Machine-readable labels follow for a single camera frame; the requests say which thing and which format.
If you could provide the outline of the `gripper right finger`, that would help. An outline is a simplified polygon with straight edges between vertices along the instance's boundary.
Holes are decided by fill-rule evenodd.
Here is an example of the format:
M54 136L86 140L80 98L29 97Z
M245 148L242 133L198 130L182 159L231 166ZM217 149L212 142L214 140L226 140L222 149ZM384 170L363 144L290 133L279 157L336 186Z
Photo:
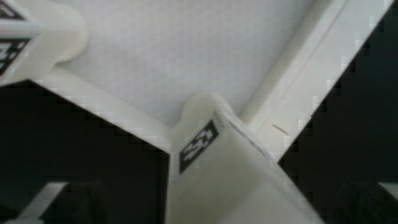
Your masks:
M398 199L379 183L341 185L334 224L398 224Z

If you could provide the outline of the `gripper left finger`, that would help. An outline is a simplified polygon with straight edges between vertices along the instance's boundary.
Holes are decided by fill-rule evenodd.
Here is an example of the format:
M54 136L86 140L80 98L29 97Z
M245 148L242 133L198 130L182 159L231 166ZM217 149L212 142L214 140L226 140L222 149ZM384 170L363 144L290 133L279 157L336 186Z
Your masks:
M105 224L98 182L50 182L11 224Z

